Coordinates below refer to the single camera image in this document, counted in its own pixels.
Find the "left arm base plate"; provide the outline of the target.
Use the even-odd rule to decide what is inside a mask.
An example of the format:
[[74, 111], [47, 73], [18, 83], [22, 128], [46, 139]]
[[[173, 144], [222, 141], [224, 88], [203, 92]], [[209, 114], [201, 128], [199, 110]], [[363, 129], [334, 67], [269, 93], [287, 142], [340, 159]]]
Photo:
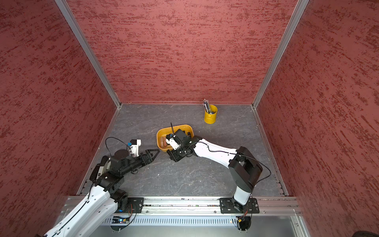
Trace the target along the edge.
[[144, 206], [144, 200], [143, 197], [129, 197], [127, 199], [127, 209], [125, 212], [130, 214], [141, 213]]

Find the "yellow storage tray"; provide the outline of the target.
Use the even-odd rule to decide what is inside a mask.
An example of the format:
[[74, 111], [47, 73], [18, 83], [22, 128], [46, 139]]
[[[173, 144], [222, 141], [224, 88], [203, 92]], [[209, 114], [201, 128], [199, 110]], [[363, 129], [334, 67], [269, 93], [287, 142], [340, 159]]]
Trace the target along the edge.
[[167, 147], [164, 148], [162, 146], [161, 142], [163, 139], [166, 139], [167, 135], [170, 135], [173, 133], [172, 130], [174, 130], [174, 132], [176, 132], [179, 129], [182, 130], [186, 135], [188, 135], [188, 133], [189, 133], [191, 137], [194, 137], [193, 129], [188, 124], [176, 125], [176, 126], [173, 126], [173, 128], [171, 128], [171, 127], [162, 128], [156, 134], [157, 146], [161, 151], [167, 152], [168, 150], [172, 150], [171, 146], [169, 146], [168, 144], [167, 144]]

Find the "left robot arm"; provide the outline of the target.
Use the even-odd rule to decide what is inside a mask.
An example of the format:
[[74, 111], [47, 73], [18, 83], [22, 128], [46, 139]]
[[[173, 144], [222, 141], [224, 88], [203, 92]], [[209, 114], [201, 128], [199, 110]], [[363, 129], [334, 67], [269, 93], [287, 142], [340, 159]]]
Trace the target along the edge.
[[148, 149], [136, 157], [122, 149], [110, 157], [110, 169], [93, 182], [88, 194], [45, 237], [89, 237], [117, 211], [132, 212], [127, 192], [120, 189], [125, 175], [151, 164], [160, 149]]

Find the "frosted peach lipstick tube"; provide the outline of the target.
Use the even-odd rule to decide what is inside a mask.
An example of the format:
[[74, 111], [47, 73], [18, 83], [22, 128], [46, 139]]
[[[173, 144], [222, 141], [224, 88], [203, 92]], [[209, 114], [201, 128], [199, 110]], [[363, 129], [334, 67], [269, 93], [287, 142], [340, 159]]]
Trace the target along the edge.
[[167, 147], [167, 143], [166, 143], [166, 140], [165, 140], [165, 139], [162, 140], [161, 144], [162, 144], [162, 146], [163, 146], [164, 148]]

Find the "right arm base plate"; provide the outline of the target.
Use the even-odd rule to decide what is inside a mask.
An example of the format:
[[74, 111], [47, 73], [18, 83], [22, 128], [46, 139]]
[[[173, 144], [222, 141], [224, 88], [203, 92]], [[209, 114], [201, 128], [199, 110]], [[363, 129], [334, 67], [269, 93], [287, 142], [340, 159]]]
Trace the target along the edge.
[[250, 197], [245, 205], [235, 201], [233, 198], [220, 198], [220, 210], [223, 214], [258, 214], [260, 213], [256, 198]]

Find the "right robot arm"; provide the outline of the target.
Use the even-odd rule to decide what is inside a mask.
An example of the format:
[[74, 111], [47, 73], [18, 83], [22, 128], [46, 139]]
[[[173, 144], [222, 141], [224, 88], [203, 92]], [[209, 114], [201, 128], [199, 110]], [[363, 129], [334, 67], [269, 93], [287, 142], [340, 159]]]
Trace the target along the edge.
[[213, 144], [199, 136], [189, 136], [182, 130], [166, 135], [166, 142], [171, 146], [167, 153], [170, 159], [178, 162], [185, 157], [200, 157], [225, 166], [236, 184], [233, 196], [235, 206], [243, 207], [248, 203], [254, 187], [258, 183], [263, 166], [245, 147], [232, 149]]

